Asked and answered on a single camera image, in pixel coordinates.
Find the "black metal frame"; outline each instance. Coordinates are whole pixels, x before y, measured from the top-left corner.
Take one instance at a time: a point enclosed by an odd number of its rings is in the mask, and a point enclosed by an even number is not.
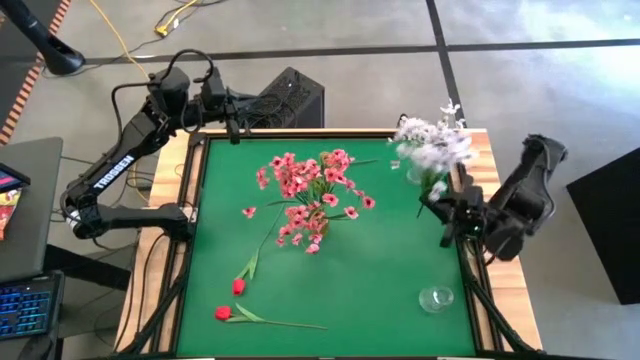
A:
[[[392,131],[389,132],[369,132],[369,131],[296,131],[296,132],[253,132],[251,135],[252,139],[328,139],[328,138],[348,138],[348,139],[358,139],[358,138],[367,138],[367,139],[375,139],[375,138],[383,138],[386,139],[392,135]],[[202,181],[206,176],[207,167],[205,166],[206,161],[208,159],[211,142],[215,140],[228,140],[226,133],[198,133],[195,135],[191,135],[189,139],[189,145],[187,149],[187,154],[184,161],[184,170],[182,172],[182,181],[180,184],[180,190],[178,195],[178,204],[188,203],[186,200],[187,191],[189,188],[189,180],[191,179],[191,172],[194,165],[194,153],[196,147],[198,145],[202,146],[202,155],[200,157],[200,167],[198,171],[198,177],[195,184],[195,194],[194,201],[190,205],[192,205],[195,209],[199,208],[200,198],[201,198],[201,190],[202,190]],[[458,171],[466,173],[464,166],[458,168]],[[183,257],[183,266],[185,266],[185,281],[188,281],[189,271],[191,267],[191,257],[192,257],[192,249],[193,243],[186,244],[186,250],[184,252]],[[485,291],[491,295],[491,285],[489,283],[489,276],[486,270],[486,266],[484,265],[484,261],[481,258],[482,252],[479,249],[478,244],[475,244],[475,251],[472,252],[474,256],[474,261],[476,266],[478,267],[478,278],[480,279],[480,283]],[[460,262],[461,271],[462,271],[462,263],[461,261],[468,261],[466,256],[466,250],[461,246],[456,244],[457,252],[458,252],[458,261]],[[163,298],[171,284],[171,277],[174,272],[174,264],[176,260],[176,255],[178,255],[178,243],[172,242],[169,247],[169,252],[167,255],[167,260],[165,263],[165,269],[163,273],[163,281],[162,288],[160,292],[160,298]],[[176,353],[177,352],[177,344],[180,336],[180,329],[182,323],[182,315],[184,310],[184,298],[187,291],[187,285],[183,287],[183,290],[177,296],[177,306],[176,313],[173,318],[172,324],[172,332],[171,332],[171,340],[169,345],[169,352]],[[482,342],[482,333],[480,330],[480,324],[477,316],[477,308],[474,301],[474,294],[469,289],[469,287],[464,286],[465,292],[465,300],[467,305],[467,312],[469,315],[469,320],[471,322],[471,335],[473,338],[474,348],[476,354],[478,352],[484,351],[483,342]],[[491,338],[493,342],[494,349],[501,351],[503,350],[501,338],[497,332],[495,325],[492,323],[490,319],[489,321],[490,329],[491,329]],[[155,330],[155,333],[151,340],[150,352],[158,352],[159,351],[159,340],[161,334],[161,327],[158,327]],[[433,356],[419,357],[424,359],[433,358]]]

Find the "orange and black striped edge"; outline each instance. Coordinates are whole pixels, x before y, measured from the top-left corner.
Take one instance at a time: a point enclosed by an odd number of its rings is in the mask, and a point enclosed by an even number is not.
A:
[[[58,6],[58,10],[56,10],[56,14],[51,21],[51,25],[49,25],[49,32],[55,35],[62,24],[62,20],[64,19],[64,15],[69,10],[69,6],[71,5],[71,0],[61,0],[60,6]],[[4,22],[4,17],[0,17],[0,26],[2,26],[2,22]],[[13,135],[13,131],[18,125],[18,119],[24,110],[25,105],[27,104],[27,99],[29,99],[29,95],[33,90],[33,86],[38,80],[38,76],[40,76],[40,72],[42,71],[44,65],[44,58],[42,54],[39,52],[36,54],[36,64],[29,69],[27,72],[27,76],[24,79],[24,83],[22,84],[22,88],[16,97],[16,101],[11,107],[9,111],[9,116],[7,120],[5,120],[2,129],[0,129],[0,145],[6,145],[9,143],[9,139],[11,139],[11,135]]]

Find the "table leg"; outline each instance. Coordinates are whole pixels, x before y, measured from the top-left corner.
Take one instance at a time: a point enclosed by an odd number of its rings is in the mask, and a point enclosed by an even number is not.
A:
[[[131,275],[128,270],[48,244],[43,270],[60,270],[68,277],[123,291],[127,290]]]

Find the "red tulip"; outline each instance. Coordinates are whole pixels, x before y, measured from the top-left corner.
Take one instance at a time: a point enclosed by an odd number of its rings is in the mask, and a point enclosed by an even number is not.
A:
[[[218,306],[215,317],[222,321],[229,320],[231,318],[231,306]]]
[[[244,282],[243,279],[235,279],[233,280],[233,295],[235,296],[239,296],[242,295],[242,293],[244,292],[244,287],[246,286],[246,283]]]

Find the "keyboard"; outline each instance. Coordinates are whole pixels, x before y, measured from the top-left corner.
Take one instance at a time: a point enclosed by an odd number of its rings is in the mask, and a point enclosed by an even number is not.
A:
[[[59,279],[41,276],[0,285],[0,340],[49,332]]]

